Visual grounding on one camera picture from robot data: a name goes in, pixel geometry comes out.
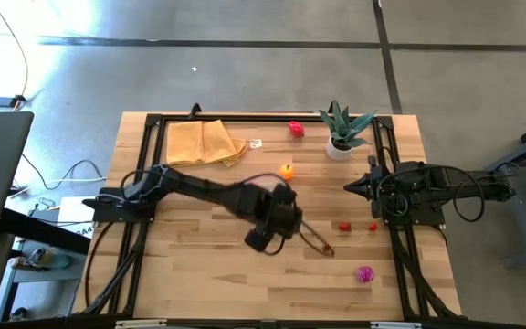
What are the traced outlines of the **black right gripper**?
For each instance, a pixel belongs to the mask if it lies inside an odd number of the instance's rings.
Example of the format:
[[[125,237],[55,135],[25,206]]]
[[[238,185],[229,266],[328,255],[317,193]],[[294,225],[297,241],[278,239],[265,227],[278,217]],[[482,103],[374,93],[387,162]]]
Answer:
[[[408,211],[409,205],[407,197],[401,190],[401,182],[394,174],[390,174],[386,167],[377,164],[375,156],[368,157],[370,173],[365,173],[361,178],[347,184],[345,191],[355,195],[369,198],[371,202],[371,214],[373,218],[382,216],[380,198],[377,192],[380,191],[384,197],[383,203],[388,207],[387,214],[401,217]]]

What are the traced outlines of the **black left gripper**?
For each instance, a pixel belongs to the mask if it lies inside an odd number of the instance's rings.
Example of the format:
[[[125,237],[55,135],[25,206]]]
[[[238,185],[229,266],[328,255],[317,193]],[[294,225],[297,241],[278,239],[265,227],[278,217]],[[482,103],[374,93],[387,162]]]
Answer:
[[[247,217],[247,221],[254,227],[246,234],[244,241],[257,252],[278,254],[285,242],[299,232],[300,238],[317,253],[322,256],[335,254],[327,240],[302,221],[302,210],[296,204],[296,193],[290,185],[277,184],[271,192],[257,196],[253,214]],[[320,244],[314,244],[311,238]]]

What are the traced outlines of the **green plant in white pot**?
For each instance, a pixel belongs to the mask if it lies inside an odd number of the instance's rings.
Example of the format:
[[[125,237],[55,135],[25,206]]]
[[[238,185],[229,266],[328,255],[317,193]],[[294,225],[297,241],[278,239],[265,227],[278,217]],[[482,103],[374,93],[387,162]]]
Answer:
[[[319,110],[321,120],[327,125],[328,137],[326,154],[335,161],[350,158],[352,150],[368,144],[360,134],[372,124],[376,112],[369,112],[353,118],[348,107],[343,110],[340,103],[333,100],[327,111]]]

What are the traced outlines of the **yellow folded cloth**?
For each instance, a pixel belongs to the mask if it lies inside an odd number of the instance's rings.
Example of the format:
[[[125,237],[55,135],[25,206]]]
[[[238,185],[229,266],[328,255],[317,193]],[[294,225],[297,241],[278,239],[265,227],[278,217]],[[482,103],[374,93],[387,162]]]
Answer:
[[[202,122],[172,122],[166,140],[168,165],[198,165],[205,160]]]
[[[232,138],[220,120],[203,123],[203,147],[205,165],[223,163],[226,167],[236,165],[247,149],[247,141]]]

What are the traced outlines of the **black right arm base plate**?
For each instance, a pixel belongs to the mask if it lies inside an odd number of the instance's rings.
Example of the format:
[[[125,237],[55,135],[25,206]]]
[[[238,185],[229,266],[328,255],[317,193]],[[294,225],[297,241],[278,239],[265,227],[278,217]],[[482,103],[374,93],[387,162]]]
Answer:
[[[372,216],[381,218],[386,225],[398,227],[409,224],[439,226],[445,223],[441,204],[428,193],[393,192],[372,203]]]

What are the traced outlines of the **black aluminium table frame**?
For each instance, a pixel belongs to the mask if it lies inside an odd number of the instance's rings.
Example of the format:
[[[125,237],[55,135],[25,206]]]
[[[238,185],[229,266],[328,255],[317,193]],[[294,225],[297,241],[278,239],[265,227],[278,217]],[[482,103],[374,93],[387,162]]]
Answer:
[[[222,207],[180,195],[157,207],[149,226],[133,314],[137,318],[256,320],[399,320],[402,307],[395,277],[390,235],[385,226],[371,231],[369,203],[343,187],[369,169],[375,152],[368,144],[345,161],[325,152],[327,126],[315,114],[301,114],[305,135],[289,135],[287,113],[225,113],[229,134],[260,139],[232,166],[191,166],[190,175],[234,182],[257,179],[273,186],[284,164],[293,165],[291,185],[305,220],[333,246],[326,258],[300,238],[288,241],[277,255],[262,255],[245,244],[249,224]],[[349,222],[352,230],[339,230]],[[371,282],[356,278],[361,266],[375,272]]]

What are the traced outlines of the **white bracket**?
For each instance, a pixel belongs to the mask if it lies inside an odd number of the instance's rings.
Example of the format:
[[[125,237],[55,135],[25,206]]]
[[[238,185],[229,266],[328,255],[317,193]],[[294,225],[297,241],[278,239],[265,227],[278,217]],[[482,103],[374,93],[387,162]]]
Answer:
[[[370,328],[371,329],[423,329],[421,323],[387,322],[387,321],[370,322]]]
[[[157,329],[166,326],[166,319],[131,319],[117,321],[114,329]]]

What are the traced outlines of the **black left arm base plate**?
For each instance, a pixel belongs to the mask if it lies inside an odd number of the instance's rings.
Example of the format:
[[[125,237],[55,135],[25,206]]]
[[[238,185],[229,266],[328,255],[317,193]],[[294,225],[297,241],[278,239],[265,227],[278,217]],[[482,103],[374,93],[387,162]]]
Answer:
[[[152,203],[127,201],[118,187],[103,187],[81,203],[94,210],[93,221],[98,223],[151,223],[157,208]]]

